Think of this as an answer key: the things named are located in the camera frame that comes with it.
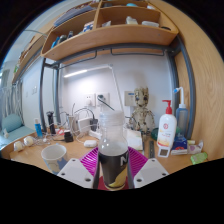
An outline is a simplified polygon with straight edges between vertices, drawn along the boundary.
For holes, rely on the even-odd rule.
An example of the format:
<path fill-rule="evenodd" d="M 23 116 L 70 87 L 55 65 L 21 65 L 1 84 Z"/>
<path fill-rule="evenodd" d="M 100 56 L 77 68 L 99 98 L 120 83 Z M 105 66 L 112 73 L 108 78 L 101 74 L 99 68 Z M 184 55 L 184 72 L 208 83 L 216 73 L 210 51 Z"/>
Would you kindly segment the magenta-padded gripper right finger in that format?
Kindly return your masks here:
<path fill-rule="evenodd" d="M 169 175 L 156 158 L 147 159 L 134 148 L 129 147 L 128 187 L 140 188 Z"/>

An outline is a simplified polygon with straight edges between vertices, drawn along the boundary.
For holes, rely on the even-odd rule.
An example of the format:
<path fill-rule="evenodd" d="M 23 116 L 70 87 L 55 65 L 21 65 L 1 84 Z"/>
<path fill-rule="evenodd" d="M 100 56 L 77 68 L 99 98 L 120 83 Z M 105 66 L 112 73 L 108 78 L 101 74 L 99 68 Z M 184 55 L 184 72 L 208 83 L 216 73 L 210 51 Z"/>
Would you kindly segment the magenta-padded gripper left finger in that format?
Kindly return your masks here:
<path fill-rule="evenodd" d="M 80 159 L 71 158 L 58 176 L 84 188 L 97 189 L 99 184 L 98 148 Z"/>

